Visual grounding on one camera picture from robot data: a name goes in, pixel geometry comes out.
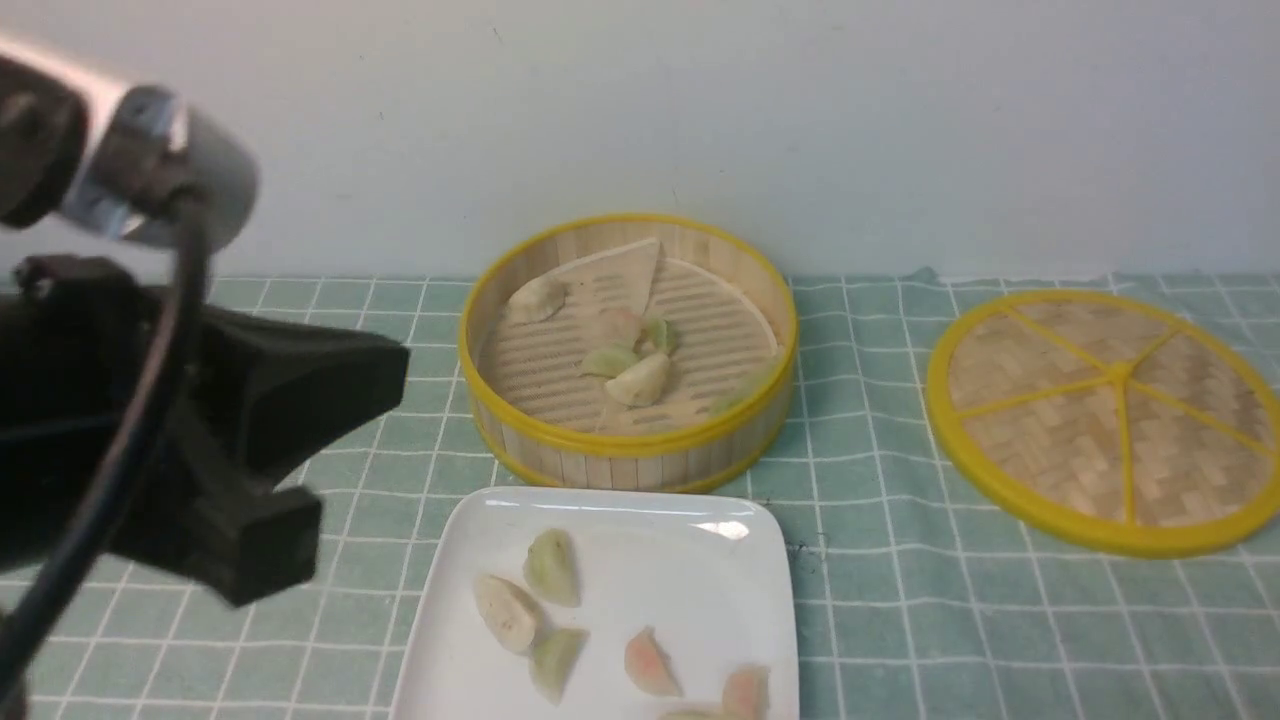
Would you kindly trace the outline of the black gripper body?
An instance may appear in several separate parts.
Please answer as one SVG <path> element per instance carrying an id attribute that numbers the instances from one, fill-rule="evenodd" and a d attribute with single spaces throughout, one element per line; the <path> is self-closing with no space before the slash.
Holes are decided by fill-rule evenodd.
<path id="1" fill-rule="evenodd" d="M 3 570 L 59 541 L 114 436 L 164 284 L 102 256 L 35 255 L 3 296 Z"/>

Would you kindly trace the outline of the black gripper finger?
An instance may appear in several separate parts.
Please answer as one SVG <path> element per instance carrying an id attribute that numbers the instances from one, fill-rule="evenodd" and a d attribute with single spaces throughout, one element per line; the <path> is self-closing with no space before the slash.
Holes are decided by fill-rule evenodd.
<path id="1" fill-rule="evenodd" d="M 270 491 L 302 462 L 398 407 L 410 350 L 369 331 L 207 306 L 195 375 L 195 482 Z"/>
<path id="2" fill-rule="evenodd" d="M 174 420 L 108 548 L 244 607 L 314 579 L 323 501 L 276 489 L 198 420 Z"/>

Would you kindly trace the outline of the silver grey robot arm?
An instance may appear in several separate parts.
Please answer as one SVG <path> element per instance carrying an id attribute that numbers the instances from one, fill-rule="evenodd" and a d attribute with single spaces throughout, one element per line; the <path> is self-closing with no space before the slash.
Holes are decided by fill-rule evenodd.
<path id="1" fill-rule="evenodd" d="M 3 227 L 60 217 L 175 250 L 192 199 L 218 252 L 259 191 L 246 147 L 160 85 L 114 79 L 3 38 Z M 31 255 L 3 300 L 3 569 L 52 550 L 141 378 L 169 288 L 105 256 Z M 398 407 L 410 351 L 369 331 L 251 316 L 200 301 L 140 492 L 108 552 L 242 607 L 310 582 L 321 500 L 283 480 Z"/>

